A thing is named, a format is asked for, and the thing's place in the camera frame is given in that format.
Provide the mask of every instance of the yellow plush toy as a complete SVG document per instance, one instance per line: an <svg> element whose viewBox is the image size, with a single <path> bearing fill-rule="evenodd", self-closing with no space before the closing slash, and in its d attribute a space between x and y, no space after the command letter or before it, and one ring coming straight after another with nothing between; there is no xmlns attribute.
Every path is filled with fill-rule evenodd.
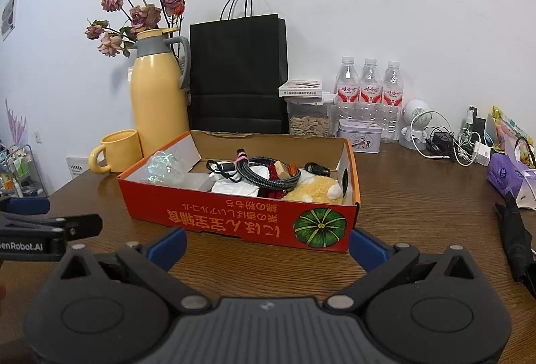
<svg viewBox="0 0 536 364"><path fill-rule="evenodd" d="M342 189L336 179L309 174L304 170L294 190L283 196L283 201L342 204Z"/></svg>

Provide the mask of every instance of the wall picture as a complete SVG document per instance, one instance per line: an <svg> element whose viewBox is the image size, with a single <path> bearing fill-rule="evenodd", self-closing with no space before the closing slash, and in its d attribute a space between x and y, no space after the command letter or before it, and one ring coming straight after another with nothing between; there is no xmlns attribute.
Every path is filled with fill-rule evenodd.
<svg viewBox="0 0 536 364"><path fill-rule="evenodd" d="M15 6L17 0L8 0L4 9L2 10L2 26L0 31L2 32L2 40L5 40L11 31L15 28Z"/></svg>

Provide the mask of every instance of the red cardboard box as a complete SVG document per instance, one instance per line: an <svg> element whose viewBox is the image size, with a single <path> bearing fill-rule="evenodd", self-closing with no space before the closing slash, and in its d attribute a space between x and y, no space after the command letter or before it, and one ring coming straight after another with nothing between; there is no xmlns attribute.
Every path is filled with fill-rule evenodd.
<svg viewBox="0 0 536 364"><path fill-rule="evenodd" d="M187 131L162 147L182 159L181 165L189 173L207 173L207 160L234 161L239 148L244 148L250 158L274 157L300 168L310 161L322 164L343 187L342 205L222 195L141 183L148 176L149 157L145 157L119 175L130 216L251 242L348 250L348 235L355 225L360 196L355 158L347 139Z"/></svg>

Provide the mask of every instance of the yellow thermos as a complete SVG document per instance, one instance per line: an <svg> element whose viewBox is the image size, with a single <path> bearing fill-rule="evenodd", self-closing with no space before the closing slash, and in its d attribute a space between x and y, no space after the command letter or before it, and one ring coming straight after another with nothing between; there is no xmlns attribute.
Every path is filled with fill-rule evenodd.
<svg viewBox="0 0 536 364"><path fill-rule="evenodd" d="M138 33L130 100L144 156L189 130L183 88L189 85L190 45L182 36L164 38L165 33L176 30L156 28ZM169 46L178 42L184 47L184 74Z"/></svg>

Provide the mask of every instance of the folded umbrella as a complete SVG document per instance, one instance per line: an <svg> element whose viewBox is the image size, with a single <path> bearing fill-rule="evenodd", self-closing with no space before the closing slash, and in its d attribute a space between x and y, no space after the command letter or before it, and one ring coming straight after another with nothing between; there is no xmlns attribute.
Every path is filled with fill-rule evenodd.
<svg viewBox="0 0 536 364"><path fill-rule="evenodd" d="M511 192L505 194L506 206L495 204L499 218L500 240L505 250L512 277L524 283L536 297L536 262L533 260L532 235L523 225L519 208Z"/></svg>

